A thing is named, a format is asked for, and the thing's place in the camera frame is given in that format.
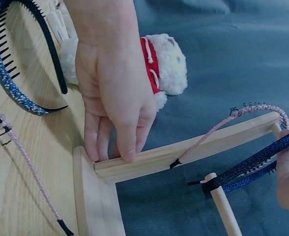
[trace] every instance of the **white fur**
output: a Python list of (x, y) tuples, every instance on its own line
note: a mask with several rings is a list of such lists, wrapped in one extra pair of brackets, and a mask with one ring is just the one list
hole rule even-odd
[(159, 64), (159, 89), (179, 95), (187, 88), (186, 57), (178, 43), (166, 33), (147, 35), (156, 51)]
[[(68, 84), (78, 85), (75, 67), (75, 57), (78, 45), (78, 37), (69, 12), (61, 1), (59, 5), (69, 39), (62, 41), (60, 48), (60, 64)], [(182, 53), (178, 43), (168, 34), (155, 34), (146, 36), (153, 44), (159, 64), (159, 89), (154, 95), (157, 111), (162, 109), (167, 102), (168, 95), (179, 95), (187, 87), (186, 57)]]
[(157, 111), (159, 111), (166, 104), (168, 97), (166, 96), (164, 91), (160, 91), (154, 95), (154, 100), (156, 102)]

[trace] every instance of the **wooden dowel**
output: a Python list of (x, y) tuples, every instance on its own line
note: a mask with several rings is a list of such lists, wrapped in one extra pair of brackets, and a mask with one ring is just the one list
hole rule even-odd
[[(204, 178), (204, 180), (209, 181), (215, 177), (217, 177), (215, 173), (210, 173)], [(238, 226), (238, 223), (236, 221), (230, 203), (223, 191), (223, 188), (220, 186), (219, 188), (212, 190), (210, 193), (215, 205), (217, 206), (228, 236), (242, 236), (242, 232)]]
[(278, 123), (274, 123), (271, 127), (270, 127), (271, 131), (274, 133), (274, 135), (276, 136), (277, 139), (279, 139), (280, 133), (281, 133), (281, 127)]

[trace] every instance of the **finger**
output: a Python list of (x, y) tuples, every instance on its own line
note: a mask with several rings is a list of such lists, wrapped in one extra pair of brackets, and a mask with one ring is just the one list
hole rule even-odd
[(120, 154), (119, 154), (119, 150), (118, 150), (118, 146), (117, 146), (117, 136), (115, 136), (115, 141), (114, 141), (114, 145), (112, 148), (112, 153), (111, 153), (111, 158), (119, 158)]
[(140, 117), (138, 120), (138, 127), (136, 131), (136, 153), (142, 151), (148, 138), (150, 129), (156, 117), (155, 101), (149, 102), (140, 111)]
[[(280, 133), (280, 138), (286, 136), (289, 134), (289, 131), (287, 129), (284, 129)], [(280, 182), (283, 177), (285, 177), (287, 174), (289, 174), (289, 147), (282, 150), (277, 155), (277, 180)]]
[(106, 161), (109, 159), (108, 149), (113, 128), (114, 125), (108, 117), (101, 117), (97, 135), (98, 161)]
[(127, 162), (135, 160), (137, 121), (138, 119), (125, 118), (114, 124), (119, 153)]
[(99, 130), (100, 117), (85, 112), (85, 148), (88, 157), (92, 161), (98, 161), (97, 135)]

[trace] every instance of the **black headband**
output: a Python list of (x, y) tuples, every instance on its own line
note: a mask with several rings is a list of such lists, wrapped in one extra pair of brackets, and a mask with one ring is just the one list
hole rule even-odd
[(13, 79), (17, 77), (20, 73), (17, 72), (13, 76), (10, 76), (10, 73), (13, 72), (16, 69), (16, 67), (13, 67), (10, 70), (6, 69), (7, 66), (13, 63), (13, 60), (10, 60), (10, 61), (8, 60), (8, 62), (4, 64), (4, 61), (7, 60), (11, 56), (11, 54), (7, 54), (6, 56), (3, 56), (3, 57), (1, 56), (5, 52), (7, 52), (9, 49), (8, 47), (5, 47), (7, 41), (3, 41), (3, 39), (6, 37), (6, 34), (2, 34), (2, 33), (5, 31), (5, 28), (3, 27), (5, 26), (4, 21), (6, 19), (8, 7), (14, 1), (22, 4), (27, 10), (29, 10), (29, 12), (34, 16), (36, 21), (39, 23), (43, 31), (43, 34), (45, 36), (45, 39), (46, 39), (46, 42), (47, 42), (47, 45), (48, 45), (48, 48), (52, 57), (52, 61), (54, 64), (54, 68), (56, 71), (56, 75), (57, 75), (61, 92), (63, 94), (67, 94), (68, 92), (67, 85), (64, 79), (64, 75), (62, 72), (62, 68), (60, 65), (60, 61), (58, 58), (58, 54), (57, 54), (51, 33), (48, 29), (48, 26), (45, 22), (44, 16), (39, 6), (35, 4), (35, 2), (33, 2), (32, 0), (0, 0), (0, 84), (2, 85), (4, 90), (7, 92), (7, 94), (19, 106), (21, 106), (26, 111), (32, 114), (42, 116), (42, 115), (46, 115), (52, 112), (62, 110), (66, 108), (67, 106), (57, 108), (57, 109), (48, 109), (48, 108), (41, 107), (37, 105), (36, 103), (34, 103), (33, 101), (31, 101), (26, 95), (24, 95), (19, 90), (19, 88), (13, 82)]

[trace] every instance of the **wooden board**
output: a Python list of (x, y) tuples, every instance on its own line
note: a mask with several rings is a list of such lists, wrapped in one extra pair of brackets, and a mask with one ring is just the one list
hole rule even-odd
[[(187, 156), (183, 164), (196, 161), (222, 151), (242, 145), (271, 132), (271, 126), (279, 122), (279, 115), (271, 112), (263, 116), (215, 131), (201, 145)], [(200, 138), (141, 152), (137, 161), (126, 163), (122, 158), (95, 164), (96, 173), (108, 183), (116, 183), (167, 170)]]
[(76, 208), (80, 236), (125, 236), (115, 184), (94, 171), (83, 147), (73, 152)]
[[(36, 0), (47, 12), (49, 1)], [(69, 108), (46, 117), (18, 107), (0, 86), (0, 110), (30, 154), (44, 186), (70, 230), (78, 235), (73, 183), (74, 147), (83, 144), (84, 106), (75, 87), (61, 95), (44, 36), (33, 17), (13, 3), (8, 46), (21, 75), (16, 84), (38, 104)], [(0, 145), (0, 236), (64, 236), (13, 143)]]

